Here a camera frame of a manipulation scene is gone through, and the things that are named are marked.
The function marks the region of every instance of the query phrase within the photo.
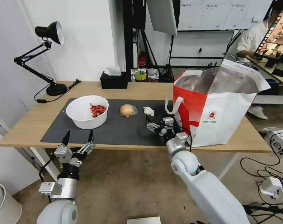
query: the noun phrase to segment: concrete floor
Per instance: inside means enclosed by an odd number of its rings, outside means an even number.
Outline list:
[[[283,127],[283,105],[265,106],[268,121],[247,117],[261,130],[264,127]],[[196,153],[198,160],[211,172],[225,160],[227,153]],[[273,154],[243,154],[264,163],[274,163]],[[246,161],[248,171],[255,173],[262,165]],[[277,167],[283,172],[283,160]],[[52,181],[46,175],[45,181]],[[222,179],[223,184],[243,204],[261,202],[257,182],[241,170],[237,161]],[[38,215],[48,204],[48,198],[38,193],[40,182],[32,184],[14,197],[23,206],[18,224],[35,223]],[[272,200],[281,203],[281,196]],[[83,161],[80,168],[77,205],[79,224],[126,224],[129,218],[160,216],[162,224],[188,224],[200,220],[206,222],[201,210],[191,200],[186,186],[170,166],[167,153],[162,151],[109,151],[95,150]],[[283,223],[276,217],[265,222]]]

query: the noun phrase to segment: lamp base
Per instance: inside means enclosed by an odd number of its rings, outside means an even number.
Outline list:
[[[50,86],[46,89],[46,93],[49,96],[58,96],[66,93],[68,90],[67,86],[65,84],[61,83],[53,83],[50,84]]]

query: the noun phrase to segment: white sneaker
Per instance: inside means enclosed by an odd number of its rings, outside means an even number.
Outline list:
[[[258,118],[268,120],[268,117],[264,115],[263,108],[261,106],[250,106],[247,112],[255,115]]]

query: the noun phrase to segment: white shirt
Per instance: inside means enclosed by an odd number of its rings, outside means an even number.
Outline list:
[[[260,22],[246,30],[239,38],[237,49],[233,54],[236,55],[238,52],[243,50],[255,52],[260,46],[268,30],[268,21]],[[249,62],[246,58],[239,58],[239,60],[240,63]]]

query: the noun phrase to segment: gray table mat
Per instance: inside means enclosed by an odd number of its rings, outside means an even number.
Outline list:
[[[75,98],[69,99],[57,115],[41,142],[59,143],[68,130],[71,131],[69,143],[87,143],[90,130],[78,128],[67,116],[66,108]],[[163,146],[163,139],[147,129],[143,107],[151,107],[155,116],[152,122],[159,124],[164,117],[170,117],[165,112],[163,100],[108,100],[109,109],[106,122],[93,130],[94,143],[105,145],[144,145]],[[138,114],[131,117],[119,116],[119,109],[124,104],[132,104],[138,109]]]

